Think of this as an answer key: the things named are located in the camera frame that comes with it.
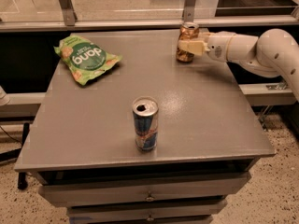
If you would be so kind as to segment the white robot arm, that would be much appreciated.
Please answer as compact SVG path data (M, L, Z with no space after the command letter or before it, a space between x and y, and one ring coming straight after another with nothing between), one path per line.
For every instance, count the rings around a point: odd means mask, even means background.
M261 77L282 76L299 100L299 45L286 31L270 29L260 36L233 32L201 33L179 40L178 47L190 54L205 53L223 63L236 63Z

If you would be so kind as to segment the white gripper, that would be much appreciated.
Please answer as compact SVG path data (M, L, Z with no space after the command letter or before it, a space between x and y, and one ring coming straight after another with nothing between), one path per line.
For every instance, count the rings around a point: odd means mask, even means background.
M178 47L191 54L202 56L207 52L209 58L219 62L228 62L229 45L235 33L232 32L201 32L198 37L207 38L203 40L179 40Z

